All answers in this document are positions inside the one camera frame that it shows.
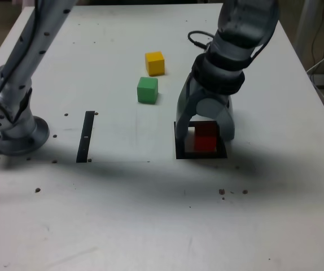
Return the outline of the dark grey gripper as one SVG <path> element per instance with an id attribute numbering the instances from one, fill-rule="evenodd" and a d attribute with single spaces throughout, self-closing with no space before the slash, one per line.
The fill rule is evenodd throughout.
<path id="1" fill-rule="evenodd" d="M 234 139 L 235 123 L 231 97 L 221 94 L 216 88 L 203 86 L 190 73 L 177 102 L 175 139 L 179 146 L 184 145 L 190 120 L 196 114 L 216 121 L 223 141 Z"/>

